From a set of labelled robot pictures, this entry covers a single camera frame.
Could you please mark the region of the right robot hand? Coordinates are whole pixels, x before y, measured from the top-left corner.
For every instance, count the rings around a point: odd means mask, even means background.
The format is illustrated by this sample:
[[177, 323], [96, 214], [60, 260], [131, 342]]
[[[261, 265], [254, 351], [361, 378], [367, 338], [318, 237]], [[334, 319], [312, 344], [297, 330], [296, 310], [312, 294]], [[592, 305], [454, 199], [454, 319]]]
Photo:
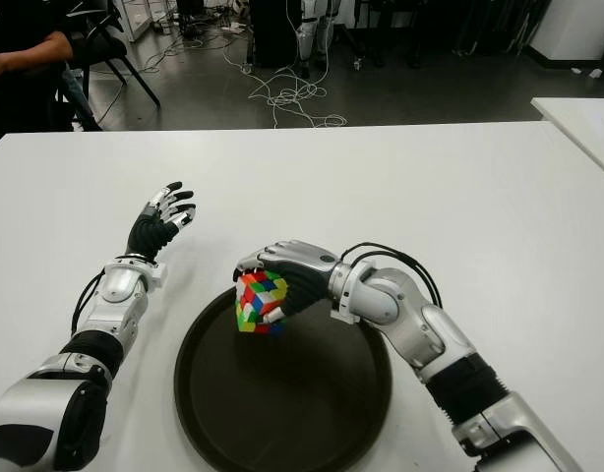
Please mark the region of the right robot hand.
[[241, 259], [232, 280], [236, 282], [241, 275], [258, 270], [280, 275], [287, 283], [286, 296], [264, 317], [266, 323], [276, 324], [329, 298], [332, 273], [340, 264], [337, 255], [321, 247], [296, 240], [280, 241]]

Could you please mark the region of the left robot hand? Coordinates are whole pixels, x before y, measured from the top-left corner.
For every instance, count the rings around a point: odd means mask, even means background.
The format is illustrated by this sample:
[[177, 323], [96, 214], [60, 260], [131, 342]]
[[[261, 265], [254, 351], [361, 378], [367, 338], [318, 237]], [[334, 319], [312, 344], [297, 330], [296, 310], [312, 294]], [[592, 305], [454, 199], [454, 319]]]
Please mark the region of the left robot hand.
[[182, 182], [168, 184], [146, 202], [130, 230], [126, 256], [154, 263], [158, 253], [193, 222], [194, 192], [182, 187]]

